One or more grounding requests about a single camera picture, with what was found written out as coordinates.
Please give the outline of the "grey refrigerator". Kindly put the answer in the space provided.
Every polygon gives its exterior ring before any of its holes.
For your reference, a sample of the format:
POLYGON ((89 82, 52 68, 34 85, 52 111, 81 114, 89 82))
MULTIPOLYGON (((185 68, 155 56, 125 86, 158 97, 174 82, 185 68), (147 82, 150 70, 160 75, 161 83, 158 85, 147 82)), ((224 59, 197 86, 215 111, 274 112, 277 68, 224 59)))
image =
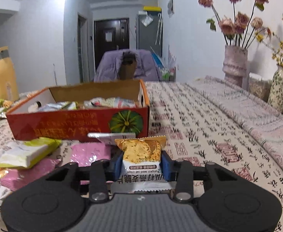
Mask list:
POLYGON ((136 48, 162 56, 163 18, 161 12, 142 11, 136 16, 136 48))

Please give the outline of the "floral ceramic vase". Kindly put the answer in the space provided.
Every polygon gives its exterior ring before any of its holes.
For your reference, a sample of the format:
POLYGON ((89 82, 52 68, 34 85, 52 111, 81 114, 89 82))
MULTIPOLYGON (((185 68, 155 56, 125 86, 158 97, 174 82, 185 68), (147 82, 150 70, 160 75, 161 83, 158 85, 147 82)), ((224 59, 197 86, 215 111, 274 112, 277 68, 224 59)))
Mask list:
POLYGON ((268 104, 279 112, 283 111, 283 67, 277 66, 277 71, 274 73, 268 104))

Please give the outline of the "yellow box on refrigerator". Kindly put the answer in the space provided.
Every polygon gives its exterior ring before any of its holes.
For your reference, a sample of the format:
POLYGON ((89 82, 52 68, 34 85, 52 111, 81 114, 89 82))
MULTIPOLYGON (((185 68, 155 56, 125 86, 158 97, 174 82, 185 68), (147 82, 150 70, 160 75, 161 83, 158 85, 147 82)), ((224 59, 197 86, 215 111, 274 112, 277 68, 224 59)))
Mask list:
POLYGON ((161 7, 157 7, 157 6, 144 6, 143 10, 148 11, 148 12, 161 12, 162 11, 161 7))

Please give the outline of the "dark brown entrance door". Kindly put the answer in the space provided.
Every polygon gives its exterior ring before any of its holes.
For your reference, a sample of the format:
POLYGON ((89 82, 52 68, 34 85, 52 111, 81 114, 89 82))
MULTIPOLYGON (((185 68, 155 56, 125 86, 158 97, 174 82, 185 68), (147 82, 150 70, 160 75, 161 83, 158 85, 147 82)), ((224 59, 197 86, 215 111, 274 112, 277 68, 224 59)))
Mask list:
POLYGON ((95 71, 107 51, 129 49, 129 18, 94 21, 95 71))

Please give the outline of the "pink snack packet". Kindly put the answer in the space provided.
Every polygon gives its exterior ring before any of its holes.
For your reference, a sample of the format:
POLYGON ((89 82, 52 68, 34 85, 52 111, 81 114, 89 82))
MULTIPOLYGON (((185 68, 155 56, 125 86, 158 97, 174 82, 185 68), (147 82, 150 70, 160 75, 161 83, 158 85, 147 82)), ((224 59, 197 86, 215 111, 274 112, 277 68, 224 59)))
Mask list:
POLYGON ((111 158, 111 145, 101 142, 77 143, 71 147, 70 162, 79 166, 90 166, 93 162, 111 158))

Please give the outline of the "orange oat crisp packet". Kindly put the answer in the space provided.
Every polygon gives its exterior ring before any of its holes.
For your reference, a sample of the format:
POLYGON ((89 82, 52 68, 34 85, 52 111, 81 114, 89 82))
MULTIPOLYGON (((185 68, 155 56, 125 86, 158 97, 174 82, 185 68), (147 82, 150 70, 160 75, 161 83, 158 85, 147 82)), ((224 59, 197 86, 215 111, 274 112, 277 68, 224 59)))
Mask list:
POLYGON ((116 145, 124 153, 121 181, 124 183, 162 181, 160 163, 166 142, 166 136, 115 139, 116 145))

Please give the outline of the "pink ribbed flower vase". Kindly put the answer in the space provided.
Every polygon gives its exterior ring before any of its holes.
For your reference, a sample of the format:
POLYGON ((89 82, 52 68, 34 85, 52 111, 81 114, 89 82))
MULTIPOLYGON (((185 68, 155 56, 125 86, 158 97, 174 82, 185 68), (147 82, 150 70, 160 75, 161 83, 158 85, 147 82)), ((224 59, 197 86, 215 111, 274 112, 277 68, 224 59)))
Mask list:
POLYGON ((247 74, 247 56, 248 52, 244 48, 234 45, 225 46, 222 68, 225 80, 242 87, 243 78, 247 74))

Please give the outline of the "dried pink roses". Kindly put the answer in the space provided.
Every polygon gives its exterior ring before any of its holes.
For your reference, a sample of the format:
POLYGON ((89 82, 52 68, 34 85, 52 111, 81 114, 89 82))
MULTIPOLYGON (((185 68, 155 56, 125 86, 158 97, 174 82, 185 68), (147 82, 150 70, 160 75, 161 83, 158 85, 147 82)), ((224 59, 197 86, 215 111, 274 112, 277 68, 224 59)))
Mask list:
POLYGON ((270 28, 264 26, 260 17, 255 17, 255 10, 264 11, 264 5, 269 0, 254 0, 253 8, 250 15, 236 10, 236 4, 242 0, 228 0, 233 8, 233 16, 219 16, 214 7, 213 0, 198 0, 199 5, 211 9, 214 13, 213 18, 207 19, 211 31, 221 30, 227 46, 236 46, 242 49, 248 49, 254 40, 261 43, 264 38, 271 37, 270 28))

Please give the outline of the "green white snack packet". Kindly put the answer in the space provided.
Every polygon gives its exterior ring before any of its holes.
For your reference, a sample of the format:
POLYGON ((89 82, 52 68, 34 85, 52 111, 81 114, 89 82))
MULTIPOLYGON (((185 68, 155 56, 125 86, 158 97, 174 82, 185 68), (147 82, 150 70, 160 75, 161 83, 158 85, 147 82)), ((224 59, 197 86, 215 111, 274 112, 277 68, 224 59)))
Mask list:
POLYGON ((46 137, 11 141, 0 151, 0 168, 30 169, 52 154, 61 143, 61 140, 46 137))

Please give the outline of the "wall picture frame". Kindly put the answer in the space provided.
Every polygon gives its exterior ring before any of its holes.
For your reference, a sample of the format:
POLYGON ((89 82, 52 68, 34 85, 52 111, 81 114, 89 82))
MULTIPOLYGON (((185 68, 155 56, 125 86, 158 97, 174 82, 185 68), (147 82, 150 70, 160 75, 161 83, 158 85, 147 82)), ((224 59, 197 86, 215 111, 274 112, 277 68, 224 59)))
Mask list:
POLYGON ((169 17, 171 17, 174 14, 174 0, 168 1, 167 12, 169 17))

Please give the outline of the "wooden chair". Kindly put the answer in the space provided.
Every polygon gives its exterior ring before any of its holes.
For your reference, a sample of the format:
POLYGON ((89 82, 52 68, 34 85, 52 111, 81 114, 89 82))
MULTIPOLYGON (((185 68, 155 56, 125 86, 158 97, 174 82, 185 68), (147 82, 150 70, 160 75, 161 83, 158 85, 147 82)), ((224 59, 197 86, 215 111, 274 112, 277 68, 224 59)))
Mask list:
POLYGON ((131 80, 135 77, 137 69, 136 56, 132 52, 124 52, 122 56, 121 65, 118 71, 120 80, 131 80))

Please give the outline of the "yellow thermos bottle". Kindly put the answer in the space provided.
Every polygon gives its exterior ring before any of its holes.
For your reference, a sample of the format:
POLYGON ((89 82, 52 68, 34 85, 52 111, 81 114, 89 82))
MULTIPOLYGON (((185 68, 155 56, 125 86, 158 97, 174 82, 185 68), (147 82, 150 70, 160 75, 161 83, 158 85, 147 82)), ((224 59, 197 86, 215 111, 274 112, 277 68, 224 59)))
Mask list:
POLYGON ((17 77, 8 46, 0 47, 0 99, 12 102, 19 99, 17 77))

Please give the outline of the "calligraphy print tablecloth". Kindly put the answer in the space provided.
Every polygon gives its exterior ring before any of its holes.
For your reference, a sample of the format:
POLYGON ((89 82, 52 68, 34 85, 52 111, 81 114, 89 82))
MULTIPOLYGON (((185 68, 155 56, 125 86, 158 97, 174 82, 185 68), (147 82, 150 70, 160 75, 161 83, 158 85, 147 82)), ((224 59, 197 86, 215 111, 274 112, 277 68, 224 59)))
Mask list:
MULTIPOLYGON (((146 83, 149 135, 196 166, 215 162, 270 191, 283 207, 283 115, 218 79, 146 83)), ((276 226, 283 231, 283 213, 276 226)))

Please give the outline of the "orange cardboard snack box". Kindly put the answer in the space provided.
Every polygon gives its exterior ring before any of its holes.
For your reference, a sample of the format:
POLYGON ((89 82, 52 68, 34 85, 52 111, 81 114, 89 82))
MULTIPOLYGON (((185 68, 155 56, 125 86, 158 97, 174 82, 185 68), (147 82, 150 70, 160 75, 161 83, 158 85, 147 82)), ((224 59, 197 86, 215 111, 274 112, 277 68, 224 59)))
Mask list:
POLYGON ((88 140, 88 133, 132 132, 146 137, 149 129, 150 103, 142 80, 83 83, 44 88, 7 111, 9 127, 16 140, 48 137, 62 140, 88 140), (133 100, 135 107, 86 108, 84 102, 94 98, 120 97, 133 100), (52 112, 29 112, 36 102, 75 102, 77 108, 52 112))

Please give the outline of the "purple jacket on chair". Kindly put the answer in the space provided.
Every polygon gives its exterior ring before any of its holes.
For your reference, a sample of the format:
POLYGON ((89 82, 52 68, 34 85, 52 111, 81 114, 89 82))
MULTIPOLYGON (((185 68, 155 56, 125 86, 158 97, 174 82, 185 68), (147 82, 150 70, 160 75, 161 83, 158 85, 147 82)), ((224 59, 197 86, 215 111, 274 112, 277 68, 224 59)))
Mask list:
POLYGON ((103 54, 94 82, 131 79, 161 80, 161 72, 150 51, 122 49, 103 54))

